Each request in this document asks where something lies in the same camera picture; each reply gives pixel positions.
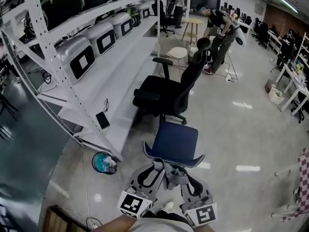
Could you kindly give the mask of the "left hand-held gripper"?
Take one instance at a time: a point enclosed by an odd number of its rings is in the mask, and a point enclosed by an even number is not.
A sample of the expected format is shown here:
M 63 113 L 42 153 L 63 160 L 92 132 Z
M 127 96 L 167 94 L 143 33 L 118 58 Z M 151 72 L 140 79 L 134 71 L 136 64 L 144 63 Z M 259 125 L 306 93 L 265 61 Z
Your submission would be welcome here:
M 153 163 L 137 169 L 121 192 L 117 208 L 132 218 L 143 217 L 156 202 L 164 176 L 165 170 L 156 170 Z

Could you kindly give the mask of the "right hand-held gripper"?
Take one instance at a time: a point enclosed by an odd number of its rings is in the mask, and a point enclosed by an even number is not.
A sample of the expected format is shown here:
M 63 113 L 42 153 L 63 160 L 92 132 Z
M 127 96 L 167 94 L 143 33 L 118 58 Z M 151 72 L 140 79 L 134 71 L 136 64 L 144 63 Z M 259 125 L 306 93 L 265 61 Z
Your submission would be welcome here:
M 196 228 L 217 220 L 217 203 L 205 180 L 197 175 L 188 175 L 189 182 L 181 184 L 183 204 L 180 205 L 182 214 L 191 227 Z

